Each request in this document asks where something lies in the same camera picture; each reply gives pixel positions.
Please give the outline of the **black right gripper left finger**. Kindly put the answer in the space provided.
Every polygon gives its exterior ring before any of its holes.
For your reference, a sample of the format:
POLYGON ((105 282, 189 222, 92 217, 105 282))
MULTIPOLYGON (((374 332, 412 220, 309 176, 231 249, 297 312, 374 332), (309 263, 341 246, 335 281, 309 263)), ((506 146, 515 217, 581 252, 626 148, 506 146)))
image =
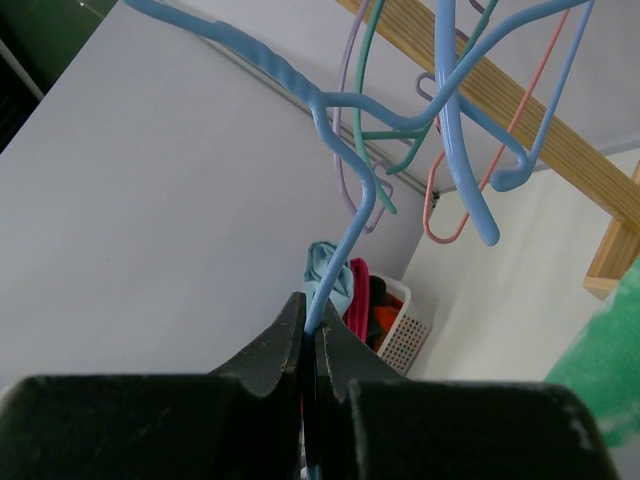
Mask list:
POLYGON ((305 297, 205 374, 36 375, 1 397, 5 479, 296 479, 305 297))

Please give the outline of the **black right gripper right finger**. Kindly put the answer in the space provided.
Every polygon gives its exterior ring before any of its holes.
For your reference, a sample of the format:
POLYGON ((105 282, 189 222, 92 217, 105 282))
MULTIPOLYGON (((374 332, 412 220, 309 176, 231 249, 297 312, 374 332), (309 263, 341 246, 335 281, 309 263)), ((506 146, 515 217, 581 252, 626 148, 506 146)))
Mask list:
POLYGON ((545 383, 414 381, 328 307, 315 334, 324 479, 614 479, 595 421, 545 383))

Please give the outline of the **green tie-dye trousers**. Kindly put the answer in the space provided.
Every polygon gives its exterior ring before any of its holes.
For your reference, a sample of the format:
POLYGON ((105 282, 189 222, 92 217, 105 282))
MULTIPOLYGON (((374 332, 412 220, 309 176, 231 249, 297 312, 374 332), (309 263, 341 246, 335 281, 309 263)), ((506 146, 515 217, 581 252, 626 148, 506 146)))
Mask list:
POLYGON ((576 335, 545 381, 590 410, 623 479, 639 477, 639 263, 576 335))

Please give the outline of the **thin blue wire hanger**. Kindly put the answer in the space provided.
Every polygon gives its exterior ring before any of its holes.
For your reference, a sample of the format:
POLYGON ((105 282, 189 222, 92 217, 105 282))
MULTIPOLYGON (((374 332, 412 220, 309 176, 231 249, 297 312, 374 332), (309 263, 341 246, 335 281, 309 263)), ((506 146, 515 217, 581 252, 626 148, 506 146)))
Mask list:
MULTIPOLYGON (((440 110, 446 103, 447 97, 439 94, 438 91, 431 104, 422 113, 413 117, 403 117, 359 92, 321 90, 264 43, 223 21, 207 21, 158 1, 136 1, 133 3, 133 8, 151 18, 219 43, 268 74, 310 109, 320 138, 339 159, 351 167, 361 182, 360 206, 356 209, 349 227, 331 257, 327 272, 322 276, 316 290, 307 297, 303 342, 305 371, 302 387, 302 411, 308 475, 312 479, 320 479, 322 477, 314 457, 315 415, 317 411, 315 334, 341 269, 347 262, 373 211, 378 190, 378 179, 366 152, 363 132, 356 130, 354 145, 346 145, 340 135, 330 126, 327 112, 329 109, 349 108, 358 114, 368 113, 392 129, 408 132, 414 129, 429 128, 434 120, 439 118, 440 110)), ((567 1, 546 1, 526 8, 504 20, 485 39, 470 47, 464 56, 456 56, 456 66, 451 79, 445 84, 445 92, 450 93, 453 87, 456 87, 458 91, 459 85, 481 57, 509 33, 569 8, 570 3, 567 1)), ((539 156, 543 138, 537 137, 532 147, 525 148, 504 128, 498 126, 487 115, 479 112, 461 98, 460 106, 461 115, 467 115, 473 119, 517 156, 517 167, 514 170, 497 174, 493 181, 494 186, 498 189, 508 190, 523 184, 539 156)))

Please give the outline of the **thick blue plastic hanger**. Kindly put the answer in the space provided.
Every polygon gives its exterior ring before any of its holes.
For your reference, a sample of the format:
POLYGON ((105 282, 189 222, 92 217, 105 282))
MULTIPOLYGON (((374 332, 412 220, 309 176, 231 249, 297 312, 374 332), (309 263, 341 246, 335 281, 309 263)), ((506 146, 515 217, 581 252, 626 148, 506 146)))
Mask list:
POLYGON ((469 163, 461 123, 460 95, 456 87, 450 93, 445 92, 445 84, 456 66, 455 9, 455 1, 436 2, 436 82, 439 94, 447 97, 439 113, 443 145, 454 185, 477 233, 487 246, 494 246, 500 232, 469 163))

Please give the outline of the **white perforated laundry basket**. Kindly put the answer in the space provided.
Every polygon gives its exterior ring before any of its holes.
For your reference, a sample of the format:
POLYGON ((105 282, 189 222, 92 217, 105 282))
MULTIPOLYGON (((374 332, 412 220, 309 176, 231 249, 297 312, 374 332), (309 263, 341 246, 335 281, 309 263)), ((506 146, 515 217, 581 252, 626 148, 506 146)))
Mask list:
POLYGON ((373 273, 386 285, 386 293, 400 305, 377 355, 400 375, 406 376, 433 328, 433 320, 420 309, 411 290, 401 281, 373 273))

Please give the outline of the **pink garment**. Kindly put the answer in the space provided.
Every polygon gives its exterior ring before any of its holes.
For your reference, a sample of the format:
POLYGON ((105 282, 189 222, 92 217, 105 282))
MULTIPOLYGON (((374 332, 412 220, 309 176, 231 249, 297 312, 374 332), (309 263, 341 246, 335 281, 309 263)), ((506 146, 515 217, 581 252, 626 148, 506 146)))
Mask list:
POLYGON ((362 342, 365 342, 368 333, 370 302, 369 269, 366 261, 362 258, 351 260, 350 267, 354 277, 354 296, 343 320, 349 330, 362 342))

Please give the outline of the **orange garment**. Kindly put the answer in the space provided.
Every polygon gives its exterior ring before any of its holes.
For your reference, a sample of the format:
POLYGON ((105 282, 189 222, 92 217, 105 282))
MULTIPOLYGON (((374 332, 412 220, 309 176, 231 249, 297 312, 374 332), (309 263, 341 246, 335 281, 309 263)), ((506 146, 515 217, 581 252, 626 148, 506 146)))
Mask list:
POLYGON ((396 296, 386 293, 384 297, 371 307, 369 333, 374 339, 374 349, 379 349, 389 334, 403 302, 396 296))

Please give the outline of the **wooden clothes rack frame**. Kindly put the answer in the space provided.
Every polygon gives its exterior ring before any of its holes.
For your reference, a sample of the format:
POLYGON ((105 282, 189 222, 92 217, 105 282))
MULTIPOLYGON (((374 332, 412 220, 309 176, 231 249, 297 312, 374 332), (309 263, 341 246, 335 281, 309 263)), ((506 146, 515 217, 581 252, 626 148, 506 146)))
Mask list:
MULTIPOLYGON (((392 1, 376 32, 420 67, 435 67, 436 14, 419 1, 392 1)), ((490 60, 480 60, 460 92, 505 127, 525 89, 490 60)), ((639 255, 639 171, 627 176, 557 117, 551 118, 539 159, 612 216, 583 281, 604 300, 639 255)))

